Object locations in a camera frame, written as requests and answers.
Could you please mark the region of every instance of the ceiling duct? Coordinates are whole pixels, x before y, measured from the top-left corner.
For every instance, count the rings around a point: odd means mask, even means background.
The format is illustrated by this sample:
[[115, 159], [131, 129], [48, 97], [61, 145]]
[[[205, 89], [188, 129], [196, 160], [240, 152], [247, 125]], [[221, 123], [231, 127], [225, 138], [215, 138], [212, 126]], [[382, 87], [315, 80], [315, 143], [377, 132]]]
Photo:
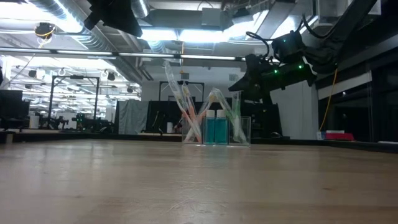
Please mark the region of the ceiling duct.
[[149, 15], [150, 9], [147, 0], [131, 0], [131, 9], [136, 18], [145, 18]]
[[[81, 27], [84, 27], [83, 21], [87, 18], [87, 15], [81, 11], [81, 9], [71, 0], [30, 0], [39, 9], [49, 12], [56, 18], [66, 23], [75, 24], [79, 22]], [[92, 51], [103, 51], [103, 52], [114, 52], [117, 49], [103, 36], [98, 29], [92, 31], [85, 30], [84, 34], [87, 36], [74, 36], [73, 38], [84, 45], [88, 50]], [[116, 60], [108, 60], [109, 63], [113, 64], [130, 82], [141, 83], [142, 76], [139, 74], [136, 68], [134, 68], [129, 62], [123, 58], [117, 58]]]

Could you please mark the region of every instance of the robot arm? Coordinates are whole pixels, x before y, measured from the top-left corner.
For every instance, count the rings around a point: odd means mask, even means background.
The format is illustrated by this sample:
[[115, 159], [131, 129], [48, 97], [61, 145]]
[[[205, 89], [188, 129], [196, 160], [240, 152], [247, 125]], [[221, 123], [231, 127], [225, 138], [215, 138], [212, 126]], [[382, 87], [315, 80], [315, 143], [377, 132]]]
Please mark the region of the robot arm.
[[267, 45], [272, 41], [273, 57], [280, 63], [266, 60], [268, 55], [246, 56], [247, 70], [242, 79], [229, 87], [229, 91], [241, 91], [248, 100], [259, 100], [278, 88], [306, 80], [312, 85], [318, 73], [327, 74], [336, 70], [340, 62], [341, 50], [345, 41], [355, 31], [377, 0], [354, 0], [335, 26], [326, 36], [319, 36], [308, 26], [303, 16], [302, 24], [311, 34], [323, 39], [319, 48], [307, 47], [299, 32], [290, 31], [276, 39], [263, 39], [256, 34], [246, 34]]

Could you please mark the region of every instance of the wooden table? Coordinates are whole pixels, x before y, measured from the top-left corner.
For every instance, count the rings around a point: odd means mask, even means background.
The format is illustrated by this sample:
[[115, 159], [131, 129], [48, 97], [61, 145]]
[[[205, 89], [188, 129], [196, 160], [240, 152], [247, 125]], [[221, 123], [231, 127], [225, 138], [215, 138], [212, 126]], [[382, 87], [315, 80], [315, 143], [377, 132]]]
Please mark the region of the wooden table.
[[398, 155], [312, 146], [0, 146], [0, 223], [398, 223]]

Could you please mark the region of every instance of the teal bottle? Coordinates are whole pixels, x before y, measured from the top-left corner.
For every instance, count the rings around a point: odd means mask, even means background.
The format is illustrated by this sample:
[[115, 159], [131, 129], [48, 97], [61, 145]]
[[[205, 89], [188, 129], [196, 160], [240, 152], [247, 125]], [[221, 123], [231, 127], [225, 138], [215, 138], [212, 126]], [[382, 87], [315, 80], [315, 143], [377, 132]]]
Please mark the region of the teal bottle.
[[206, 111], [206, 120], [205, 120], [205, 144], [214, 144], [215, 137], [215, 111], [208, 110]]
[[216, 144], [228, 144], [228, 124], [224, 110], [217, 110], [215, 133]]

